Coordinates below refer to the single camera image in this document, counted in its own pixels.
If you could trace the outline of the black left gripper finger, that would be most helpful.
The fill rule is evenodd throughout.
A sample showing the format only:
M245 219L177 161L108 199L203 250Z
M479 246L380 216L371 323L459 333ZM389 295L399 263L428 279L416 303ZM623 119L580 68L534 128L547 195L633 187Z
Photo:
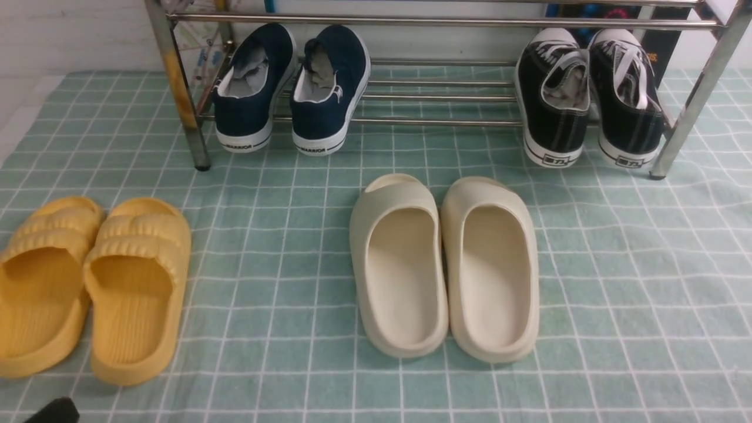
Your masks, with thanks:
M77 423L80 413L70 397L58 397L29 416L24 423Z

